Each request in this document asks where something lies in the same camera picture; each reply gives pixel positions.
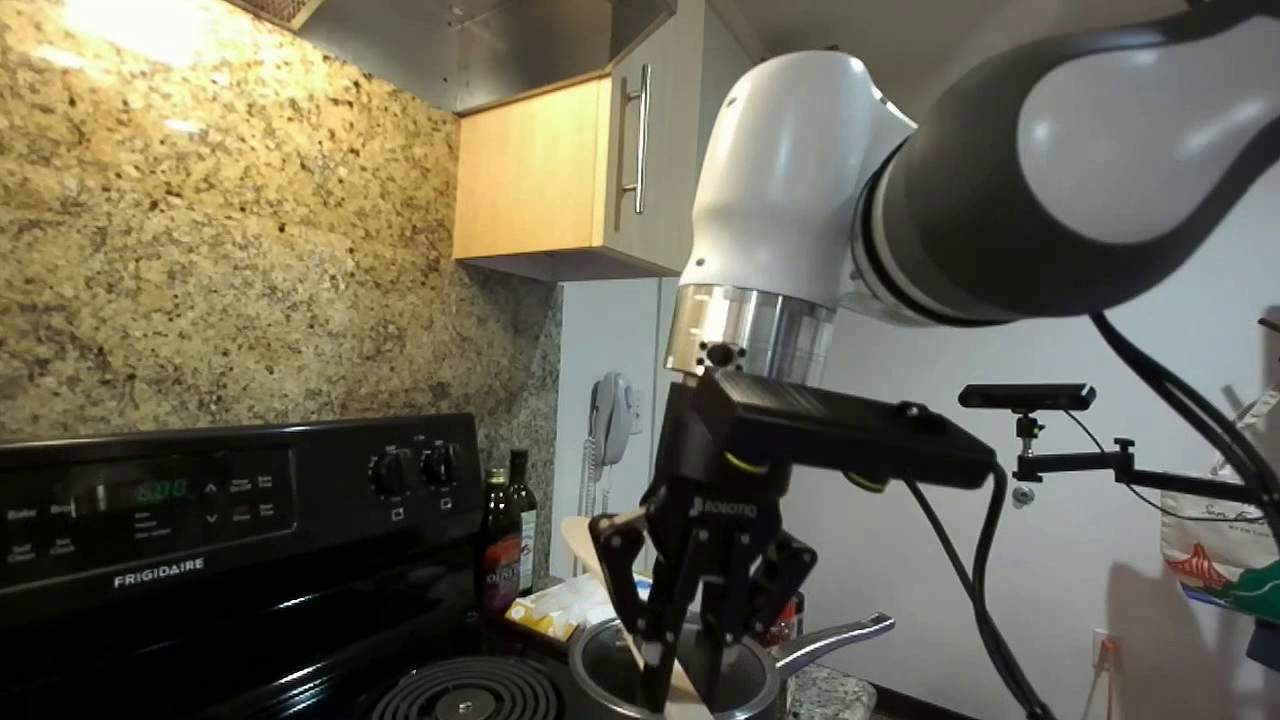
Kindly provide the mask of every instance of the stove knob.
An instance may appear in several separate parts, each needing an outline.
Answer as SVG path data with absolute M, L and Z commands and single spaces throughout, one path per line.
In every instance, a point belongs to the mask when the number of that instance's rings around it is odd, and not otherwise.
M 454 484 L 451 449 L 443 440 L 424 449 L 418 474 L 424 474 L 429 487 L 451 487 Z
M 381 455 L 368 459 L 368 484 L 381 496 L 403 496 L 406 491 L 406 467 L 403 467 L 406 451 L 386 443 Z

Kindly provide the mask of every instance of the black stove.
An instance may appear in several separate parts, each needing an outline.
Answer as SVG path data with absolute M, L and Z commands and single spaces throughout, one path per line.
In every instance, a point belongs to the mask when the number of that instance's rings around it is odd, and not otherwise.
M 473 418 L 7 443 L 0 715 L 587 715 L 475 532 Z

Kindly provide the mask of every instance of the kitchen cabinet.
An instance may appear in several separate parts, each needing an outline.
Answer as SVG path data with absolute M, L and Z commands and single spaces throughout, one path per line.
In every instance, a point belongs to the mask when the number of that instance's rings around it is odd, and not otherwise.
M 459 115 L 451 255 L 543 280 L 676 275 L 720 98 L 750 65 L 708 0 L 601 76 Z

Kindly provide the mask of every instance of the pot handle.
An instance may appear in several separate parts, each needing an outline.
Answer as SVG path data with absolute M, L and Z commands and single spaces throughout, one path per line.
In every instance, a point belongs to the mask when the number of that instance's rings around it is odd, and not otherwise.
M 884 636 L 884 632 L 892 632 L 892 617 L 879 614 L 871 619 L 835 624 L 835 630 L 818 630 L 812 636 L 782 641 L 775 649 L 775 671 L 779 671 L 779 679 L 790 679 L 802 670 L 812 670 L 817 662 L 824 662 L 829 653 Z

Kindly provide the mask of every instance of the coil burner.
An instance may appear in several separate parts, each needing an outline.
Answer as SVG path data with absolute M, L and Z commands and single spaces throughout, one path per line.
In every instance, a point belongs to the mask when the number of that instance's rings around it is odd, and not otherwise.
M 372 720 L 550 720 L 565 715 L 561 685 L 531 662 L 454 655 L 412 670 Z

